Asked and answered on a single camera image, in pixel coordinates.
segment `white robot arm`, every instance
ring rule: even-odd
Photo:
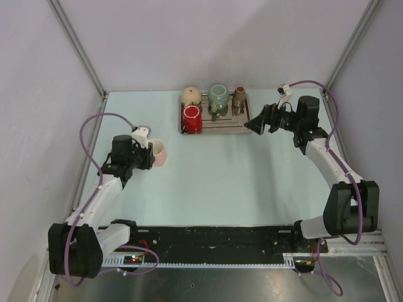
[[[50,227],[48,245],[52,273],[65,273],[66,244],[69,245],[69,274],[91,278],[98,274],[102,260],[108,254],[129,242],[134,222],[115,220],[105,229],[99,229],[99,223],[131,178],[132,171],[151,169],[155,158],[148,141],[149,134],[148,127],[140,126],[131,135],[114,137],[112,150],[101,167],[102,183],[97,185],[98,192],[92,201],[89,204],[82,201],[65,223],[54,223]],[[71,229],[74,230],[72,240],[66,243]]]
[[[281,99],[278,104],[265,105],[260,114],[244,126],[259,135],[263,134],[266,125],[270,126],[270,133],[279,128],[293,132],[294,146],[318,167],[331,188],[323,215],[297,221],[296,227],[305,239],[357,233],[358,206],[351,205],[351,198],[357,199],[356,184],[362,201],[362,232],[375,231],[378,221],[378,185],[374,181],[364,181],[336,155],[331,145],[327,145],[328,135],[318,127],[319,99],[302,96],[298,100],[296,112],[286,110],[285,103],[292,94],[290,90],[287,85],[280,87],[278,92]]]

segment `red mug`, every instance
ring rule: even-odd
[[[184,131],[195,133],[202,128],[202,113],[196,106],[188,106],[183,110]]]

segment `cup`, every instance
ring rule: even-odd
[[[165,164],[166,161],[166,151],[165,145],[162,140],[159,138],[151,138],[149,143],[152,143],[152,154],[156,158],[156,161],[153,163],[153,167],[160,167]]]
[[[188,106],[183,110],[184,131],[196,133],[202,128],[203,120],[200,109],[196,106]]]
[[[237,87],[232,96],[232,105],[235,107],[243,107],[246,102],[246,92],[242,86]]]
[[[216,113],[228,105],[229,91],[223,85],[214,85],[207,94],[208,103],[212,107],[212,113]]]
[[[181,94],[181,102],[183,108],[190,105],[199,105],[202,101],[202,93],[196,87],[187,87],[183,89]]]

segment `pink cup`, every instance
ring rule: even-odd
[[[166,161],[166,151],[165,145],[162,140],[159,138],[152,138],[149,140],[152,143],[152,154],[156,158],[156,161],[153,163],[153,167],[160,167],[165,164]]]

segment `tray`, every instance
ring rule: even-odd
[[[179,101],[179,132],[184,135],[194,134],[228,134],[228,133],[247,133],[250,129],[244,127],[244,124],[251,120],[251,105],[249,102],[249,96],[246,94],[246,102],[242,108],[232,107],[232,96],[230,94],[230,100],[228,106],[216,113],[212,113],[212,109],[208,103],[207,93],[201,94],[201,104],[198,106],[201,111],[201,118],[203,120],[203,126],[201,130],[196,133],[183,132],[183,105]]]

